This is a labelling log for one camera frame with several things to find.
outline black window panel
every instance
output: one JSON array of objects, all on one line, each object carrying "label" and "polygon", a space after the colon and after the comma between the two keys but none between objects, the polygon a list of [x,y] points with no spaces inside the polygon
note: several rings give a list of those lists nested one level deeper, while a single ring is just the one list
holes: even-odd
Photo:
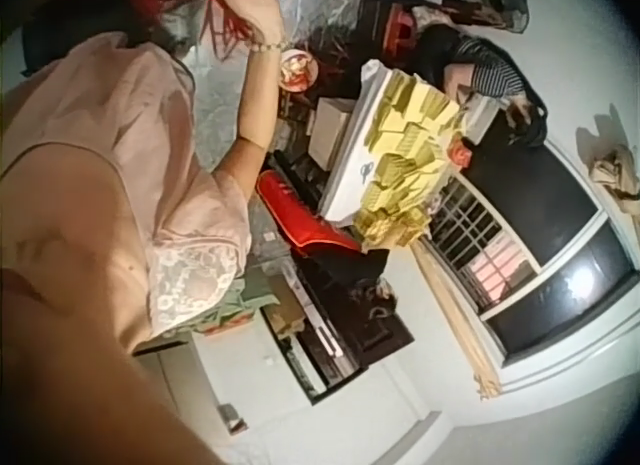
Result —
[{"label": "black window panel", "polygon": [[617,289],[637,279],[632,262],[606,223],[555,275],[487,324],[507,356],[519,354],[549,343],[593,312],[603,311],[615,301]]},{"label": "black window panel", "polygon": [[548,263],[597,208],[575,177],[546,147],[510,146],[499,113],[463,174],[513,227],[533,256]]}]

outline small bowl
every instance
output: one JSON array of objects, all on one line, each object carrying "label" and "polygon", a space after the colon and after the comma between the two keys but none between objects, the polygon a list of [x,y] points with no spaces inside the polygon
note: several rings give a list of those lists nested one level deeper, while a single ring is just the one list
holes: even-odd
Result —
[{"label": "small bowl", "polygon": [[318,70],[318,62],[309,52],[287,50],[280,62],[280,88],[290,93],[304,92],[318,80]]}]

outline bracelet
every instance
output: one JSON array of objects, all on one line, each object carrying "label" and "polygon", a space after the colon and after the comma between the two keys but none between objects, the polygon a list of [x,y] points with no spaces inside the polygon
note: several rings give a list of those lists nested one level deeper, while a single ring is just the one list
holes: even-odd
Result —
[{"label": "bracelet", "polygon": [[289,45],[287,40],[282,40],[278,43],[255,43],[255,42],[247,42],[247,46],[249,50],[252,52],[270,52],[271,50],[280,50],[284,51]]}]

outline striped shirt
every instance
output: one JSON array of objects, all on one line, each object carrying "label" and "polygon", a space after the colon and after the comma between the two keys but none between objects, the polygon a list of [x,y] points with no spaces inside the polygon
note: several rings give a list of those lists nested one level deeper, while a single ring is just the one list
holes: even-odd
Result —
[{"label": "striped shirt", "polygon": [[518,72],[478,38],[463,35],[453,61],[475,65],[471,88],[481,95],[502,98],[525,93]]}]

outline person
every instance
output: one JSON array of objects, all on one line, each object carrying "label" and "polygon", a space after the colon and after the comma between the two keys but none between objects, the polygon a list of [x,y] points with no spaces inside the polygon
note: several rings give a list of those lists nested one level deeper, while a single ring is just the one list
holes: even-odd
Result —
[{"label": "person", "polygon": [[396,311],[397,298],[382,276],[390,249],[404,228],[393,227],[379,243],[359,243],[316,217],[275,170],[258,178],[256,191],[291,244],[296,260],[310,260],[336,285],[368,320],[384,319]]},{"label": "person", "polygon": [[214,306],[245,262],[285,35],[277,0],[225,1],[253,37],[237,137],[211,174],[193,79],[152,43],[97,35],[3,97],[2,450],[16,460],[220,463],[129,352]]},{"label": "person", "polygon": [[451,18],[429,7],[415,7],[420,37],[406,71],[416,73],[451,100],[465,103],[472,94],[507,102],[513,142],[540,145],[546,139],[544,102],[515,62],[493,42],[457,28]]}]

